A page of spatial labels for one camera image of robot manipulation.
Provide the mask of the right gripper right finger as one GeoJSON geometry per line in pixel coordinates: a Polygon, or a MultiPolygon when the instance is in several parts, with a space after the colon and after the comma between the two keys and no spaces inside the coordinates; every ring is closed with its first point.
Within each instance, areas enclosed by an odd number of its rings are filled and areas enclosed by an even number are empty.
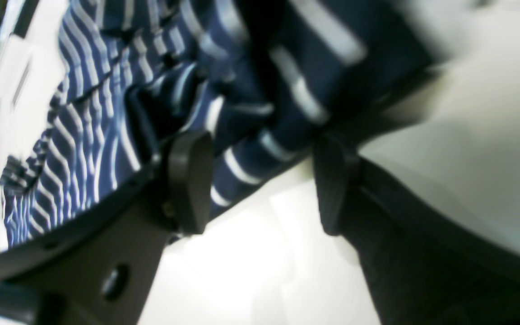
{"type": "Polygon", "coordinates": [[[326,234],[357,251],[382,325],[520,325],[520,257],[462,230],[349,145],[314,146],[326,234]]]}

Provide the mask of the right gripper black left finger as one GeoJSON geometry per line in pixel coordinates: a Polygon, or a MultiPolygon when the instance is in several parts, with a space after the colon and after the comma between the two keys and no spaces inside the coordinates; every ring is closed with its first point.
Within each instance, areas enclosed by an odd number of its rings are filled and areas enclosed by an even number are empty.
{"type": "Polygon", "coordinates": [[[210,218],[213,143],[173,135],[80,217],[0,253],[0,325],[136,325],[165,247],[210,218]]]}

